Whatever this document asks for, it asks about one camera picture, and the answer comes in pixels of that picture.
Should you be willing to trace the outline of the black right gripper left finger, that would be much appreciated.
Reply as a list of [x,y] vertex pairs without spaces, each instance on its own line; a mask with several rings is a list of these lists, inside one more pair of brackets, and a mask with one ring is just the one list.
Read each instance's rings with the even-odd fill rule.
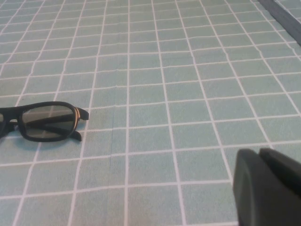
[[236,156],[233,193],[240,226],[299,226],[301,189],[289,189],[251,149]]

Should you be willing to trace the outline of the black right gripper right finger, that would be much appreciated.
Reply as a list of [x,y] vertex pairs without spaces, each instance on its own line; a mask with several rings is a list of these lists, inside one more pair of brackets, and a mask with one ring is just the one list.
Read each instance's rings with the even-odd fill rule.
[[270,148],[261,148],[259,156],[286,187],[301,188],[301,164],[299,162]]

